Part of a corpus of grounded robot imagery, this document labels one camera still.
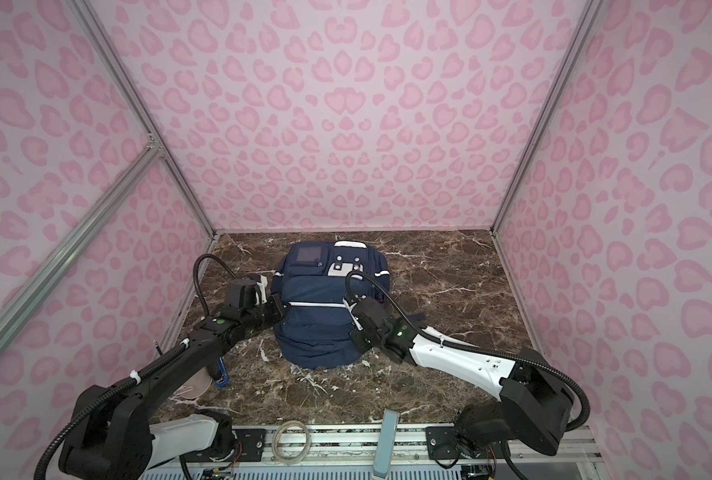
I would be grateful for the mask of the navy blue student backpack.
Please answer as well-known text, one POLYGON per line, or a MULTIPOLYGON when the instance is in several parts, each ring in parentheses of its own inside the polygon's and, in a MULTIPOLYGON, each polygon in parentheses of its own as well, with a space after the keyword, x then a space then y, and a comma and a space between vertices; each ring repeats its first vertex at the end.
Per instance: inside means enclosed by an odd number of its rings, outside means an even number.
POLYGON ((291 246, 271 282, 271 293, 288 307, 274 334, 283 357, 304 369, 350 365, 367 345, 354 340, 356 329, 346 307, 346 276, 358 270, 379 287, 356 276, 353 292, 383 304, 391 289, 388 260, 375 247, 358 241, 302 241, 291 246))

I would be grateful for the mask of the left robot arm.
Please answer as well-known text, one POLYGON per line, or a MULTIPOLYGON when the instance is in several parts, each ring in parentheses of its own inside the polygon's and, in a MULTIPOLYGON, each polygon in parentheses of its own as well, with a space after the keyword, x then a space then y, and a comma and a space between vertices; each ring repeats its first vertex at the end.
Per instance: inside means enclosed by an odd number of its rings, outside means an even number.
POLYGON ((288 306, 267 294, 260 278, 230 282, 225 300, 176 346, 110 387, 92 386, 77 399, 69 423, 49 443, 34 476, 51 459, 80 479, 137 479, 152 467, 193 452, 208 459, 234 455, 237 439, 227 414, 201 410, 152 424, 163 403, 239 342, 280 322, 288 306))

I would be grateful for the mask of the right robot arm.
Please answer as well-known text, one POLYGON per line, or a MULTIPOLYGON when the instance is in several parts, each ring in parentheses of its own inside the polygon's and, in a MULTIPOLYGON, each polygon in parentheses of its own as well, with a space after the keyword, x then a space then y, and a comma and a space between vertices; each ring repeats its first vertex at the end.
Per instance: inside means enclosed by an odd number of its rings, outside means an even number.
POLYGON ((574 399, 567 383, 547 370, 544 358, 523 348, 518 355, 483 353, 437 330, 394 317, 367 297, 344 300, 360 350, 376 348, 396 363, 438 370, 485 391, 490 402, 467 405, 454 420, 453 448, 476 458, 502 441, 518 440, 555 456, 570 423, 574 399))

